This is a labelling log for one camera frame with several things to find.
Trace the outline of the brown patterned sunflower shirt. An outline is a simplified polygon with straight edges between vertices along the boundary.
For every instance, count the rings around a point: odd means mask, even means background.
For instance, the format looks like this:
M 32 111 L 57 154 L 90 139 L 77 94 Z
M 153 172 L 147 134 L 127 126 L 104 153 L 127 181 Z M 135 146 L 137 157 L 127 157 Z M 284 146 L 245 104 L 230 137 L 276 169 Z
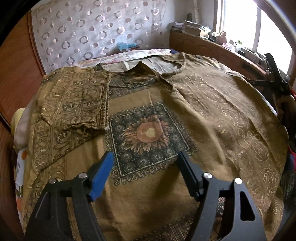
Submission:
M 216 178 L 239 177 L 268 240 L 283 216 L 287 132 L 244 78 L 208 57 L 177 53 L 109 67 L 64 67 L 36 94 L 22 224 L 46 183 L 87 171 L 104 152 L 114 166 L 93 204 L 108 240 L 183 240 L 198 203 L 175 165 L 178 152 Z

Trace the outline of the orange-print white bedsheet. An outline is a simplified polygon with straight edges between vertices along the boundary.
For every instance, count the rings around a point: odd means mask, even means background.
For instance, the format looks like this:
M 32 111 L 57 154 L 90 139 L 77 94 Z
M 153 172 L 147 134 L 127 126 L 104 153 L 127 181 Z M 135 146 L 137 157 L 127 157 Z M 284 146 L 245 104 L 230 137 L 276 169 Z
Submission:
M 18 211 L 18 217 L 22 223 L 21 215 L 21 202 L 23 198 L 23 177 L 25 173 L 25 162 L 28 154 L 28 148 L 24 147 L 19 150 L 16 160 L 16 171 L 15 171 L 15 191 L 16 191 L 16 206 Z

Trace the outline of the bright window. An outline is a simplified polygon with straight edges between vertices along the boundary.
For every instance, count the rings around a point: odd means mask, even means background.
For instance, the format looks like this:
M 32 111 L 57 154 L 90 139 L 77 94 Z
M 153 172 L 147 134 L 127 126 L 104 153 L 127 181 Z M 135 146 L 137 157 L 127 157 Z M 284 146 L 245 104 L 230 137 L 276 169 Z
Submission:
M 265 53 L 272 54 L 280 73 L 292 76 L 295 54 L 287 39 L 255 1 L 215 1 L 219 33 L 226 36 L 230 49 L 262 69 Z

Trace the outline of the pink figurine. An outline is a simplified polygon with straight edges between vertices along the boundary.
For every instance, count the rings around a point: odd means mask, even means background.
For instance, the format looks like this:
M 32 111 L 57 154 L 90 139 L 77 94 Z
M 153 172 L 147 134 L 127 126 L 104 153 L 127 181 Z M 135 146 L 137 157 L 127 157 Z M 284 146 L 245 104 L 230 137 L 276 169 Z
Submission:
M 218 33 L 216 36 L 216 43 L 219 45 L 226 44 L 228 42 L 226 34 L 225 31 Z

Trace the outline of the beige folded blanket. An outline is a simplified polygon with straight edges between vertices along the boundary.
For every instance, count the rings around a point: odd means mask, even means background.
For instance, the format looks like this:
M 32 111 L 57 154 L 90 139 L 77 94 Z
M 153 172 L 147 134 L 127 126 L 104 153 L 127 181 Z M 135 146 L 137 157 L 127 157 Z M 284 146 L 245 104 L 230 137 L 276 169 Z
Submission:
M 14 148 L 17 150 L 28 145 L 33 109 L 29 105 L 26 108 L 20 108 L 15 112 L 11 120 L 11 134 L 14 140 Z

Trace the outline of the stack of books and papers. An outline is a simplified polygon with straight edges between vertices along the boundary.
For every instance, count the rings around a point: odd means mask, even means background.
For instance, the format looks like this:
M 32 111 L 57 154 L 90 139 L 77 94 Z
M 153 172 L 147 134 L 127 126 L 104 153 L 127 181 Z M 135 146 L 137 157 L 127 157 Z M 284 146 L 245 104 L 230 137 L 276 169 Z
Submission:
M 200 25 L 198 23 L 184 20 L 182 23 L 171 23 L 171 31 L 186 33 L 188 35 L 196 37 L 204 37 L 211 32 L 211 29 L 208 27 L 204 27 L 203 25 Z

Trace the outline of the wooden headboard shelf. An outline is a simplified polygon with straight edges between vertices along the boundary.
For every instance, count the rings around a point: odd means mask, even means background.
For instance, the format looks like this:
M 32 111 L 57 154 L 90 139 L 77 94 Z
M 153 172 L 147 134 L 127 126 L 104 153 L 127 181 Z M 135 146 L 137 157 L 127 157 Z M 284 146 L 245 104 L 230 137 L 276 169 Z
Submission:
M 264 80 L 265 71 L 245 57 L 214 42 L 186 33 L 170 31 L 170 48 L 178 52 L 214 58 L 252 80 Z

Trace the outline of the wooden wardrobe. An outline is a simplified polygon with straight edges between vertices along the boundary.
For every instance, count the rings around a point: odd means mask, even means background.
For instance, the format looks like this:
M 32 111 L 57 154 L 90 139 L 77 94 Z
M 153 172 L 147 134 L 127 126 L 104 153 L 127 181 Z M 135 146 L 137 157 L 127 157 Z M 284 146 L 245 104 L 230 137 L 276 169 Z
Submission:
M 44 75 L 28 11 L 1 45 L 1 128 L 10 130 L 13 114 L 27 106 Z

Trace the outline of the floral quilt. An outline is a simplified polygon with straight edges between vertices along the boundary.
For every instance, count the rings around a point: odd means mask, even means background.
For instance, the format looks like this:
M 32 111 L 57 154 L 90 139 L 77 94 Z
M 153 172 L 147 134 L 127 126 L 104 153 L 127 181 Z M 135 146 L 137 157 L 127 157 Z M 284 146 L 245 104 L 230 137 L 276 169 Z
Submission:
M 151 49 L 151 50 L 132 50 L 128 52 L 122 52 L 118 54 L 113 54 L 109 56 L 82 60 L 74 64 L 76 67 L 86 68 L 93 67 L 97 64 L 113 64 L 123 61 L 144 59 L 151 56 L 162 56 L 176 54 L 178 51 L 167 48 Z

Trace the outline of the blue tissue box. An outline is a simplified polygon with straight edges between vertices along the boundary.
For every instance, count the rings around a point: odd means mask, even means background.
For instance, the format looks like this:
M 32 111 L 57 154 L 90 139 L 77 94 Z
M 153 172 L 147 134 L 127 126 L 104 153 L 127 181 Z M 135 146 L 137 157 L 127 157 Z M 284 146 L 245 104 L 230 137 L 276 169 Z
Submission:
M 139 50 L 139 45 L 137 45 L 136 43 L 128 44 L 128 43 L 120 42 L 117 44 L 117 48 L 122 53 L 122 52 L 128 52 L 132 50 Z

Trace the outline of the white circle-patterned curtain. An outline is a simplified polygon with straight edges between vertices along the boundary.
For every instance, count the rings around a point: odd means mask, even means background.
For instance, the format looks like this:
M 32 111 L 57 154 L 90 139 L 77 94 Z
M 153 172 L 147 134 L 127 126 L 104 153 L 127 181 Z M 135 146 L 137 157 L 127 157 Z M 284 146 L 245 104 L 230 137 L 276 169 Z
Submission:
M 166 1 L 40 1 L 31 10 L 44 72 L 108 56 L 123 44 L 163 46 Z

